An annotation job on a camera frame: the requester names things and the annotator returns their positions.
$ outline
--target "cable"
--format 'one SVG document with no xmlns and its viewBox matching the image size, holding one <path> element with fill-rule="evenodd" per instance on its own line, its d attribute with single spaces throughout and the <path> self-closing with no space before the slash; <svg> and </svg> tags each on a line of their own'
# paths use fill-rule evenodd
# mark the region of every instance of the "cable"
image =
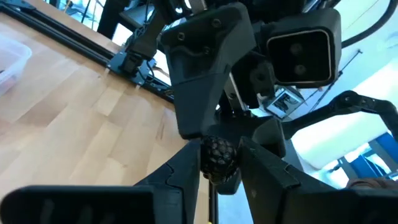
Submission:
<svg viewBox="0 0 398 224">
<path fill-rule="evenodd" d="M 375 33 L 377 30 L 379 30 L 394 14 L 396 8 L 398 5 L 398 0 L 390 0 L 389 5 L 387 6 L 386 11 L 384 14 L 380 17 L 380 19 L 373 24 L 371 27 L 369 27 L 367 30 L 363 31 L 360 34 L 357 34 L 348 40 L 344 40 L 341 43 L 341 48 L 348 47 L 350 45 L 353 45 L 367 37 L 369 37 L 371 34 Z"/>
<path fill-rule="evenodd" d="M 96 2 L 99 4 L 99 6 L 101 6 L 102 8 L 104 8 L 104 5 L 103 5 L 99 0 L 96 0 Z"/>
<path fill-rule="evenodd" d="M 155 73 L 154 73 L 152 67 L 149 65 L 149 62 L 148 62 L 148 61 L 147 61 L 147 66 L 148 66 L 150 72 L 152 73 L 152 79 L 150 79 L 150 80 L 148 81 L 148 82 L 151 83 L 151 82 L 153 82 L 153 81 L 155 80 Z"/>
</svg>

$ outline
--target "plastic container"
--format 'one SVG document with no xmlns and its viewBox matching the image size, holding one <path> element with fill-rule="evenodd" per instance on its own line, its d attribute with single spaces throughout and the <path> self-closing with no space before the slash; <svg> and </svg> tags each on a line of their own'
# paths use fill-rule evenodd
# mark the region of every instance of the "plastic container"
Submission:
<svg viewBox="0 0 398 224">
<path fill-rule="evenodd" d="M 30 48 L 0 35 L 0 96 L 20 79 L 30 56 Z"/>
</svg>

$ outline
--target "metal rod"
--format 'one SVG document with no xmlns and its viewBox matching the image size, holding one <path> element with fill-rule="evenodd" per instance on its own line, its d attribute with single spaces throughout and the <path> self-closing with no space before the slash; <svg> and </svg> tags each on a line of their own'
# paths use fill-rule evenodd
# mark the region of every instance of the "metal rod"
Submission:
<svg viewBox="0 0 398 224">
<path fill-rule="evenodd" d="M 209 223 L 218 224 L 218 193 L 216 187 L 209 182 Z"/>
<path fill-rule="evenodd" d="M 83 23 L 85 21 L 86 15 L 87 15 L 87 11 L 88 11 L 88 7 L 90 6 L 91 0 L 88 0 L 85 12 L 83 13 L 83 17 L 81 18 L 81 23 Z"/>
<path fill-rule="evenodd" d="M 225 83 L 224 91 L 228 98 L 228 101 L 234 111 L 246 111 L 246 107 L 243 103 L 241 95 L 239 94 L 238 87 L 236 86 L 232 73 L 229 73 L 229 77 Z"/>
<path fill-rule="evenodd" d="M 51 17 L 47 16 L 46 14 L 38 11 L 38 10 L 25 10 L 21 9 L 22 12 L 34 17 L 35 19 L 39 20 L 40 22 L 43 22 L 47 26 L 50 26 L 57 30 L 58 32 L 61 32 L 65 35 L 67 35 L 69 38 L 83 44 L 84 46 L 90 48 L 91 50 L 94 50 L 95 52 L 98 52 L 102 56 L 111 59 L 114 57 L 114 53 L 111 51 L 105 49 L 104 47 L 100 46 L 99 44 L 93 42 L 89 38 L 79 34 L 78 32 L 74 31 L 73 29 L 63 25 L 62 23 L 55 21 Z"/>
<path fill-rule="evenodd" d="M 313 110 L 315 110 L 317 108 L 317 106 L 321 103 L 321 101 L 323 100 L 323 98 L 326 96 L 326 94 L 328 94 L 328 92 L 331 90 L 331 88 L 333 87 L 333 85 L 335 85 L 335 83 L 337 82 L 337 80 L 343 75 L 343 70 L 356 58 L 356 56 L 358 56 L 359 54 L 362 54 L 363 52 L 361 51 L 361 49 L 358 49 L 358 51 L 355 53 L 354 57 L 351 58 L 351 60 L 349 60 L 349 62 L 343 67 L 343 69 L 341 69 L 341 71 L 338 74 L 338 77 L 335 81 L 333 81 L 328 88 L 322 93 L 322 96 L 317 100 L 317 102 L 312 106 L 312 108 L 310 109 L 309 113 L 311 113 Z"/>
<path fill-rule="evenodd" d="M 344 172 L 346 173 L 347 177 L 350 180 L 358 178 L 358 174 L 353 169 L 353 166 L 347 161 L 347 159 L 344 156 L 338 159 L 338 163 L 340 164 L 341 168 L 344 170 Z"/>
<path fill-rule="evenodd" d="M 68 0 L 67 5 L 65 6 L 65 9 L 63 10 L 63 13 L 67 13 L 67 10 L 69 8 L 69 4 L 72 2 L 72 0 Z"/>
</svg>

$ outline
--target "wooden table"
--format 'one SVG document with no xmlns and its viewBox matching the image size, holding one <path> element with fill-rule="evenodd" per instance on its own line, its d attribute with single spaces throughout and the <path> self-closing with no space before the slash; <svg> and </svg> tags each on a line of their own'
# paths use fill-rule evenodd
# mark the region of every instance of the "wooden table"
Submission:
<svg viewBox="0 0 398 224">
<path fill-rule="evenodd" d="M 119 50 L 51 5 L 28 2 Z M 5 14 L 0 35 L 33 51 L 21 80 L 0 96 L 0 198 L 30 184 L 133 185 L 185 144 L 172 104 Z M 207 220 L 208 182 L 201 179 L 195 223 Z"/>
</svg>

